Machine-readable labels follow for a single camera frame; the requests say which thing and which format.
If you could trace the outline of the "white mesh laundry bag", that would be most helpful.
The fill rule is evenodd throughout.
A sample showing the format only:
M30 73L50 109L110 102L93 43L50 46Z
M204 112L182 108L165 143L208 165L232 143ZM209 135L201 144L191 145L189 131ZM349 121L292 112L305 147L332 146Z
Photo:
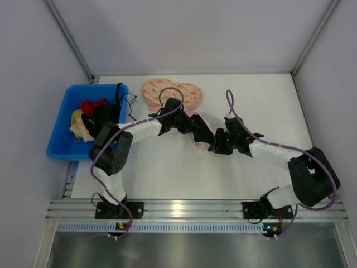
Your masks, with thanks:
M216 118L215 116L212 116L212 115L207 114L207 113L197 113L197 112L187 111L187 110L184 110L184 111L189 115L189 117L191 117L194 114L200 115L203 118L203 120L206 122L206 124L209 126L209 128L212 130L214 135L215 135L216 130L218 128L223 128L224 127L224 124L223 124L222 120ZM183 135L188 135L194 143L196 143L198 146L200 146L200 147L202 147L204 149L208 149L209 146L210 146L210 145L207 145L205 143L195 142L194 139L193 139L193 135L191 133L183 134Z

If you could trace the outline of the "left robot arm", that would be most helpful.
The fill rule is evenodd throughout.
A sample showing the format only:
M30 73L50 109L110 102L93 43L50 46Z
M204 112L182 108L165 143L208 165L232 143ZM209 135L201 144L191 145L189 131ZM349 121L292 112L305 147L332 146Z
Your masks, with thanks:
M118 173L126 164L131 145L149 137L156 137L178 130L190 134L195 142L210 145L214 133L200 115L187 114L183 104L176 98L169 98L158 113L133 123L116 125L106 123L96 137L89 151L92 160L90 173L102 186L103 199L114 206L124 206L126 193Z

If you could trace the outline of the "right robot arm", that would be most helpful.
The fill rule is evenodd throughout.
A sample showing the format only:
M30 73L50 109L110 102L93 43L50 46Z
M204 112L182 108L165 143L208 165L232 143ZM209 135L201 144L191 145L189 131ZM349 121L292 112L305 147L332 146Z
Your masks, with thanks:
M280 209L300 204L314 209L315 205L340 188L340 180L321 149L312 147L302 150L265 141L262 134L251 133L238 118L226 118L225 126L216 130L209 151L230 155L238 150L289 173L289 184L274 188L261 197L268 207Z

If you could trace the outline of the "tulip print laundry bag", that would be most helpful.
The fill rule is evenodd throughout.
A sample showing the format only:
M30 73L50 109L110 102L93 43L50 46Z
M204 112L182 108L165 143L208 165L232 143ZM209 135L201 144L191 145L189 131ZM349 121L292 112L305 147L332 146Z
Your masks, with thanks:
M142 96L148 104L151 111L157 112L169 98L181 100L181 95L173 89L168 89L161 94L161 102L159 94L169 87L178 89L184 96L184 108L193 110L197 108L203 98L202 90L190 83L177 83L165 78L156 78L146 81L142 85Z

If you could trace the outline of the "red garment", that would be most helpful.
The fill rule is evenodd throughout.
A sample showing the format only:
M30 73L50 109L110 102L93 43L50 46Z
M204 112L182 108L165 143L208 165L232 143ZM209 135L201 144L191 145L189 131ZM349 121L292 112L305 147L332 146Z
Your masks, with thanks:
M98 107L104 106L106 104L108 104L108 101L106 98L102 98L96 102L85 100L79 104L79 108L83 111L83 113L85 115L92 116L95 109L97 109Z

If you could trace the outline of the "beige garment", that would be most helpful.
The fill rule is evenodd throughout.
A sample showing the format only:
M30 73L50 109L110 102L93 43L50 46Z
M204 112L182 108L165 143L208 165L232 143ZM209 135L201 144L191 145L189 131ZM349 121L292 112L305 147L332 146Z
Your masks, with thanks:
M69 128L76 138L81 138L84 142L92 142L94 138L90 135L89 130L85 127L85 124L81 117L76 119L76 122Z

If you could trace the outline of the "yellow garment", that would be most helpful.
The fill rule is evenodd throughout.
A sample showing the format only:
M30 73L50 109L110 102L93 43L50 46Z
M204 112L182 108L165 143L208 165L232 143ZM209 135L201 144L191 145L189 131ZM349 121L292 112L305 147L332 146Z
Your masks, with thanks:
M77 119L81 118L81 115L83 114L83 111L81 109L76 109L73 111L72 115L71 115L71 122L70 125L74 125L77 123Z

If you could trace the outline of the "blue plastic bin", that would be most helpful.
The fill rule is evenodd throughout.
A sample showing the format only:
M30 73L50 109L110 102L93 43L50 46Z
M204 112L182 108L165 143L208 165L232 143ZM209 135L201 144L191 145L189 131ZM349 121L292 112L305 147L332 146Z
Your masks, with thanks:
M120 95L129 92L128 87L123 84ZM92 142L75 141L75 135L70 132L71 115L74 110L79 109L83 101L96 102L106 98L109 102L114 99L117 84L82 84L73 85L67 89L54 129L47 147L47 154L54 159L68 161L89 161L89 150ZM119 123L126 121L127 102L123 102Z

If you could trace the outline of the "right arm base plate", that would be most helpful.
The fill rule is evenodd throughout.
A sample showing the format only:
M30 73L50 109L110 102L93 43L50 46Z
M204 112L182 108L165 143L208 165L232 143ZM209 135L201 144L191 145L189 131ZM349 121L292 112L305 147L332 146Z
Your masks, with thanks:
M242 203L243 218L246 220L265 219L292 219L293 210L291 206L274 209L267 203L259 201L249 201Z

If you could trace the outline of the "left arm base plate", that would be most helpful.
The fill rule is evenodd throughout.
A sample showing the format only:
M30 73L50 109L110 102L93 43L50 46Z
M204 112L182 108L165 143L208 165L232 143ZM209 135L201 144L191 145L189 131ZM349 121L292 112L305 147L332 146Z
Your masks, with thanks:
M96 205L95 219L141 219L144 213L144 202L132 202L124 199L123 205L115 205L104 197Z

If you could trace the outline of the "aluminium mounting rail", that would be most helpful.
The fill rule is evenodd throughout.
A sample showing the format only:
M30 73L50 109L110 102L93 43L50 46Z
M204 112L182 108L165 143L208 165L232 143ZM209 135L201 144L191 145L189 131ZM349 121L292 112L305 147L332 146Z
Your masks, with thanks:
M242 200L142 200L144 221L244 221ZM46 220L94 219L95 207L89 199L52 200ZM296 222L343 222L348 215L341 201L330 209L311 211L298 208Z

